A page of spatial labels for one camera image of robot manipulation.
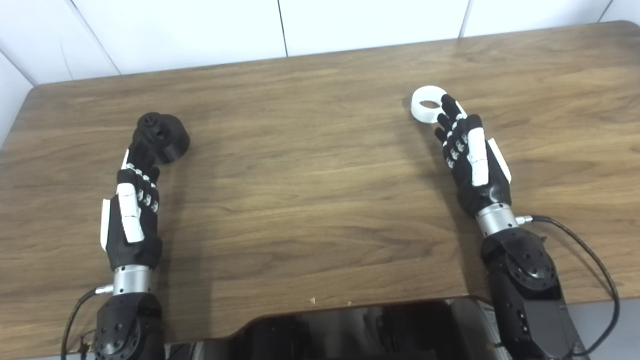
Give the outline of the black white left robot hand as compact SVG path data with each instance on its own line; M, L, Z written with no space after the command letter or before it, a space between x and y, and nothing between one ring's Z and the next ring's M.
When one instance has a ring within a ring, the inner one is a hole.
M151 147L133 140L116 174L115 195L102 203L100 244L112 271L133 265L154 270L160 263L159 177Z

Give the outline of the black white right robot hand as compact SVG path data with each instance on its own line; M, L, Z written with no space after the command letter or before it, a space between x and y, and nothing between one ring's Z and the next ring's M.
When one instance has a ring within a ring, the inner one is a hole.
M512 205L510 182L486 137L482 118L466 114L452 96L441 98L435 137L457 187L457 201L469 217L496 204Z

